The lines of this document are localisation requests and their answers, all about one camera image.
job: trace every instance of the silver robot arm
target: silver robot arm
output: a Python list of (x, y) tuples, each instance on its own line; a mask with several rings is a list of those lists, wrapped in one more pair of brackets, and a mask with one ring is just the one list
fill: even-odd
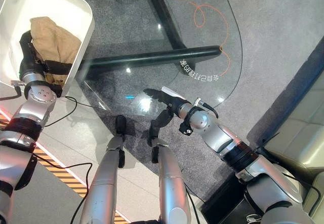
[(198, 133), (236, 172), (236, 177), (247, 185), (247, 200), (264, 213), (261, 223), (313, 223), (302, 209), (302, 197), (297, 188), (265, 157), (256, 154), (228, 128), (218, 124), (214, 115), (175, 92), (152, 89), (144, 92), (167, 104), (169, 110), (184, 120), (180, 132), (186, 135), (193, 131)]
[(33, 59), (30, 32), (22, 36), (20, 44), (24, 54), (21, 81), (14, 83), (15, 86), (25, 85), (27, 101), (0, 131), (0, 224), (9, 223), (13, 191), (25, 187), (31, 179), (37, 163), (32, 154), (35, 143), (54, 108), (56, 93), (59, 94), (58, 87), (45, 82), (43, 67)]
[(37, 162), (32, 155), (35, 142), (55, 101), (56, 94), (49, 87), (30, 86), (27, 101), (0, 132), (0, 224), (9, 223), (13, 190), (29, 183)]

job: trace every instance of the glass table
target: glass table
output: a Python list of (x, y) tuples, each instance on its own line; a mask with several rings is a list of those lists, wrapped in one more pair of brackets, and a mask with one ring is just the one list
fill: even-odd
[[(127, 117), (125, 148), (157, 173), (146, 136), (150, 121), (166, 105), (143, 90), (166, 86), (191, 102), (200, 97), (213, 107), (226, 100), (242, 61), (228, 0), (86, 1), (96, 26), (76, 80), (92, 106), (106, 109), (95, 111), (111, 132), (116, 115)], [(174, 117), (159, 136), (177, 156), (187, 185), (207, 200), (231, 170), (199, 135), (180, 134), (180, 123)]]
[(93, 105), (156, 117), (165, 105), (146, 96), (146, 88), (166, 86), (213, 107), (234, 90), (242, 48), (228, 0), (89, 3), (95, 19), (100, 10), (99, 22), (78, 81)]

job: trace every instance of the floor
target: floor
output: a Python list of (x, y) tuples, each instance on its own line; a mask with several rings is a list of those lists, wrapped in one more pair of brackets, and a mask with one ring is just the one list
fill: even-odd
[[(248, 142), (247, 134), (324, 35), (321, 22), (324, 0), (229, 1), (241, 32), (243, 64), (237, 88), (217, 110), (224, 125), (253, 144)], [(1, 84), (0, 96), (11, 94), (12, 90)], [(70, 95), (89, 103), (77, 83), (70, 89)], [(19, 98), (1, 103), (1, 107), (14, 113), (23, 102), (24, 98)], [(58, 100), (49, 121), (58, 119), (72, 108), (72, 102)], [(79, 106), (66, 120), (46, 128), (39, 142), (65, 165), (93, 162), (92, 179), (111, 137), (112, 133), (91, 108)], [(129, 152), (126, 152), (126, 160), (126, 167), (118, 172), (116, 209), (131, 221), (157, 218), (158, 177)], [(73, 171), (85, 180), (86, 168)], [(16, 192), (12, 223), (44, 223), (45, 218), (51, 223), (68, 222), (79, 200), (75, 192), (61, 185), (43, 166), (37, 166), (30, 185)], [(198, 207), (201, 204), (197, 198), (194, 202)], [(57, 215), (62, 203), (64, 211)]]

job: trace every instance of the towel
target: towel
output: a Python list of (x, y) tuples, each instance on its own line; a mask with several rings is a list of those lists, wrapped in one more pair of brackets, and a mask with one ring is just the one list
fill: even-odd
[(46, 81), (63, 87), (81, 41), (49, 17), (32, 18), (30, 23), (36, 56), (46, 68)]

